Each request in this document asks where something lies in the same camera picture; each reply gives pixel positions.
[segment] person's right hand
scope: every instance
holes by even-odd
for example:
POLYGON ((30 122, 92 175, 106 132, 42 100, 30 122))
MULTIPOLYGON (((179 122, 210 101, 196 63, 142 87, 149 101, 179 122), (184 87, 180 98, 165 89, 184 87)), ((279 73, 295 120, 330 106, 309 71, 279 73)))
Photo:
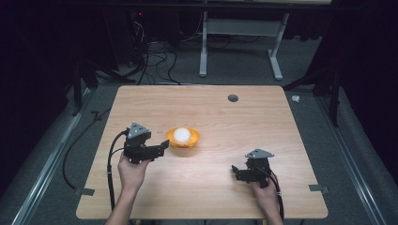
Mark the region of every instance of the person's right hand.
POLYGON ((257 182, 251 182, 252 189, 257 199, 258 205, 266 217, 267 224, 283 224, 282 218, 279 214, 278 196, 276 187, 273 182, 268 179, 268 186, 260 188, 257 182))

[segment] wooden table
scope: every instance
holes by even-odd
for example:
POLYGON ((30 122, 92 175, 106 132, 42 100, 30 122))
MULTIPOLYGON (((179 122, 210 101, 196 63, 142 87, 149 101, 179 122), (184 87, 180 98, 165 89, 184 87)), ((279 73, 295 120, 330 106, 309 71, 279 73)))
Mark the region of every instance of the wooden table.
MULTIPOLYGON (((263 218, 250 185, 237 181, 231 165, 246 169, 246 153, 269 151, 278 175, 286 218, 324 218, 328 214, 316 185, 283 89, 279 86, 122 86, 117 92, 98 152, 85 184, 79 218, 111 213, 106 162, 114 137, 135 121, 148 127, 148 146, 165 141, 170 128, 192 127, 201 135, 193 149, 169 147, 147 168, 132 218, 263 218), (228 100, 237 95, 238 101, 228 100)), ((119 139, 115 149, 122 147, 119 139)), ((115 197, 120 192, 114 165, 115 197)))

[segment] gray carpet floor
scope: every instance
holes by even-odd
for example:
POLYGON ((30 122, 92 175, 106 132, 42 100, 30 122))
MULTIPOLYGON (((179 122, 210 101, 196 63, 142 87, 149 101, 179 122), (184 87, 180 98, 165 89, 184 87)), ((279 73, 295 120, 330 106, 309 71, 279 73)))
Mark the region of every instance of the gray carpet floor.
MULTIPOLYGON (((184 42, 179 47, 164 47, 161 43, 153 44, 142 84, 176 84, 170 81, 167 75, 168 69, 176 62, 170 71, 170 76, 179 83, 286 85, 305 74, 319 40, 283 41, 278 52, 278 61, 283 74, 281 82, 273 79, 269 61, 265 55, 265 50, 272 48, 272 43, 270 38, 234 37, 230 42, 219 38, 213 39, 209 43, 207 77, 205 78, 200 78, 198 75, 200 46, 197 41, 184 42)), ((117 88, 122 85, 107 79, 99 80, 99 88, 91 90, 90 99, 82 110, 82 117, 73 130, 66 149, 94 120, 95 114, 92 112, 102 113, 112 106, 117 88)), ((328 125, 328 118, 321 112, 317 98, 311 93, 311 88, 311 86, 302 86, 285 92, 316 178, 320 185, 329 188, 329 193, 324 195, 329 215, 323 219, 306 220, 305 224, 372 224, 358 190, 347 172, 339 144, 328 125), (300 102, 293 101, 291 99, 293 95, 299 95, 300 102)), ((363 133, 360 122, 344 95, 344 90, 342 90, 340 101, 339 130, 347 146, 352 150, 353 157, 358 162, 358 167, 375 196, 386 224, 394 224, 398 221, 398 205, 395 202, 398 199, 397 186, 363 133)), ((0 224, 11 224, 16 217, 47 158, 70 123, 72 110, 70 103, 21 167, 19 174, 0 202, 0 224)), ((70 149, 66 172, 70 182, 78 188, 84 187, 106 120, 107 114, 86 131, 70 149)), ((38 207, 34 210, 29 224, 103 224, 104 220, 80 220, 76 217, 79 199, 80 197, 72 192, 63 179, 61 162, 38 207)), ((300 220, 295 219, 285 221, 285 224, 299 223, 300 220)))

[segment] hand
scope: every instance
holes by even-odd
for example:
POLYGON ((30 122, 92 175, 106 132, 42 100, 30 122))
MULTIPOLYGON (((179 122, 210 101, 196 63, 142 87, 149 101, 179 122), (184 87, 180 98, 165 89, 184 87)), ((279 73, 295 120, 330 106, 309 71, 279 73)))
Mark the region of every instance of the hand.
POLYGON ((273 182, 268 179, 268 186, 264 188, 260 188, 260 185, 257 182, 251 182, 251 186, 254 191, 255 197, 257 198, 257 202, 264 215, 266 216, 267 223, 269 225, 283 224, 283 221, 279 214, 276 187, 273 182))
POLYGON ((122 153, 120 156, 117 169, 120 174, 120 181, 122 183, 122 191, 138 192, 141 185, 144 183, 146 167, 150 160, 142 161, 140 164, 133 164, 122 153))

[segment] person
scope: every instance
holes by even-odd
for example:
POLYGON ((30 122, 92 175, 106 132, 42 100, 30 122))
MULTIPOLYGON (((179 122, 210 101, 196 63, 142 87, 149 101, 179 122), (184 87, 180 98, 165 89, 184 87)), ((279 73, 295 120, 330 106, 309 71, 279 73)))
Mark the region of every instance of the person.
MULTIPOLYGON (((150 160, 142 161, 140 164, 133 164, 121 154, 117 169, 120 174, 122 189, 111 215, 106 220, 106 225, 128 224, 132 207, 141 185, 144 183, 146 167, 150 160)), ((251 187, 256 196, 258 205, 263 212, 267 225, 283 224, 279 214, 278 198, 276 187, 268 180, 268 187, 260 188, 256 182, 251 182, 251 187)), ((184 224, 201 224, 198 221, 187 221, 184 224)), ((207 224, 229 224, 221 220, 213 220, 207 224)))

